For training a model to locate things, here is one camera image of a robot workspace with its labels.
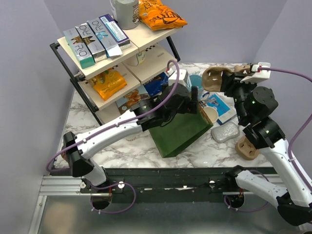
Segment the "single brown cup carrier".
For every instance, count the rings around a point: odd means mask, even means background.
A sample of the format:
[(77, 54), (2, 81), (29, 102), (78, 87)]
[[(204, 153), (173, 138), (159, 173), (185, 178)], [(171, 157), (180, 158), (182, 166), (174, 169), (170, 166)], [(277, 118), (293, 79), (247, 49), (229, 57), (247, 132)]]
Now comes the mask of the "single brown cup carrier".
[(222, 77), (223, 75), (232, 75), (234, 72), (243, 73), (249, 71), (250, 65), (236, 65), (233, 69), (229, 69), (223, 66), (215, 66), (207, 68), (202, 74), (202, 88), (209, 92), (222, 92)]

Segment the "green paper bag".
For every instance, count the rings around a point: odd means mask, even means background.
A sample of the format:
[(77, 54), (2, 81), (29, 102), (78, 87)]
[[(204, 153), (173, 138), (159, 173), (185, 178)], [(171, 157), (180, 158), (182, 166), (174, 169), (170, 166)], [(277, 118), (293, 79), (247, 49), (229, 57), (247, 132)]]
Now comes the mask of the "green paper bag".
[(212, 126), (213, 124), (198, 112), (177, 114), (166, 126), (152, 128), (149, 132), (161, 157), (169, 158), (176, 157)]

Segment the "brown cardboard cup carrier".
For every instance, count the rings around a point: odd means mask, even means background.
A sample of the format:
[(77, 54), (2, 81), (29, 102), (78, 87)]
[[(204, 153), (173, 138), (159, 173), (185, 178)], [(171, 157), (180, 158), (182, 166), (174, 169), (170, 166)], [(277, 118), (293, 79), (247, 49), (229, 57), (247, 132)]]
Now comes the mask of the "brown cardboard cup carrier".
[(237, 142), (235, 150), (245, 160), (254, 160), (259, 155), (259, 150), (245, 136)]

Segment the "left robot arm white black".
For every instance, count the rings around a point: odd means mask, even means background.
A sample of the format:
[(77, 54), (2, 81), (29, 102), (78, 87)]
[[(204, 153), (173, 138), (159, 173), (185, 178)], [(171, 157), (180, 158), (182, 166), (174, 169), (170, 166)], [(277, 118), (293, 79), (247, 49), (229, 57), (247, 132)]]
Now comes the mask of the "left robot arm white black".
[(176, 114), (196, 114), (197, 87), (188, 90), (182, 84), (164, 86), (154, 99), (140, 101), (116, 119), (92, 131), (63, 136), (64, 157), (72, 177), (83, 177), (92, 188), (104, 192), (108, 176), (103, 167), (93, 161), (93, 156), (105, 147), (134, 134), (169, 124)]

